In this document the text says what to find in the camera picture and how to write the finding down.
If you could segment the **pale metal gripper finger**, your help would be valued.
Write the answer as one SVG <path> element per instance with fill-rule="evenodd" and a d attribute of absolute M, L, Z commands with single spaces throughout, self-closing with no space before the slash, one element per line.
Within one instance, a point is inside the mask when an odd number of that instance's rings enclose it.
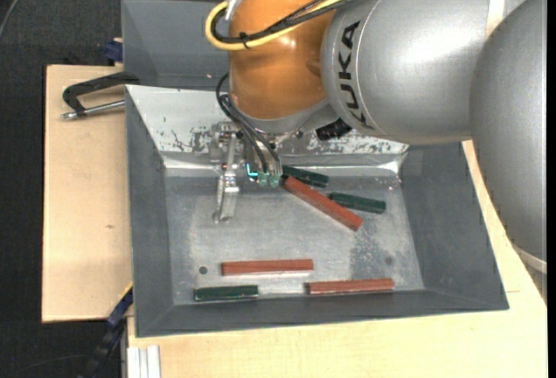
<path fill-rule="evenodd" d="M 240 188 L 235 176 L 224 177 L 224 219 L 228 220 L 234 217 L 235 206 Z"/>
<path fill-rule="evenodd" d="M 224 176 L 220 176 L 216 181 L 216 205 L 215 210 L 212 214 L 212 219 L 214 223 L 220 223 L 227 219 L 227 208 L 226 208 L 226 181 Z"/>

